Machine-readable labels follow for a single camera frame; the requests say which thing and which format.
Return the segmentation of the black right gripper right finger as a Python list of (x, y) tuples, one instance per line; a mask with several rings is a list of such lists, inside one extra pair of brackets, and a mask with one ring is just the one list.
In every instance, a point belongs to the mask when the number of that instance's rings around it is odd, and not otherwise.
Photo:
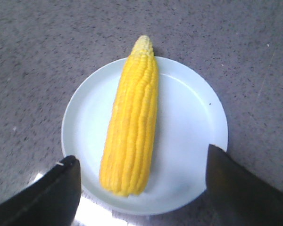
[(206, 186), (224, 226), (283, 226), (283, 193), (208, 146)]

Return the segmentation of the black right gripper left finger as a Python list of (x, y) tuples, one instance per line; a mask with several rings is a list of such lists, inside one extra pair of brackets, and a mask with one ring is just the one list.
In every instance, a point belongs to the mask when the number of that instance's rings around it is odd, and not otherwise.
[(73, 155), (0, 204), (0, 226), (69, 226), (81, 199), (81, 167)]

